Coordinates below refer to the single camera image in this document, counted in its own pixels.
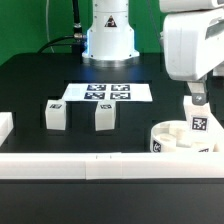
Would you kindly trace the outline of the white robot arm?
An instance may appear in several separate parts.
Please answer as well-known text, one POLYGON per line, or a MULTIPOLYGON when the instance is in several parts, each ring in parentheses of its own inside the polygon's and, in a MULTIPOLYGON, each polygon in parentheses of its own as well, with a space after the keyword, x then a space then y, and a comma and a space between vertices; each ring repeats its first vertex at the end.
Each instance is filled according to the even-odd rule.
MULTIPOLYGON (((119 67, 136 61, 129 0, 93 0, 83 61, 119 67)), ((224 63, 224 0, 159 0, 166 14, 160 42, 169 77, 188 83, 195 105, 208 102, 207 74, 224 63)))

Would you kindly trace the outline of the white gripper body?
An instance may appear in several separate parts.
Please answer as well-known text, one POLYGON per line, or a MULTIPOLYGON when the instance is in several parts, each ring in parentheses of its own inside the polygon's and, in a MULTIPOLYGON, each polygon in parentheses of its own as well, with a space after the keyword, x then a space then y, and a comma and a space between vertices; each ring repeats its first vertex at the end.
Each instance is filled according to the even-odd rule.
POLYGON ((199 80, 224 61, 224 8, 167 15, 163 39, 170 78, 199 80))

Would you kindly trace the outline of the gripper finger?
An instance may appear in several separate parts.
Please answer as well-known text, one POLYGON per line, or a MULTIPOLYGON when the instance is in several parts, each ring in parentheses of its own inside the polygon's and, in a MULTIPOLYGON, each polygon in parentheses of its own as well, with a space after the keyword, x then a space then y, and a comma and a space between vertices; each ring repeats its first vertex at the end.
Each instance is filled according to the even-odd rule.
POLYGON ((191 92, 192 103, 194 105, 203 106, 207 103, 207 87, 205 79, 189 81, 188 87, 191 92))

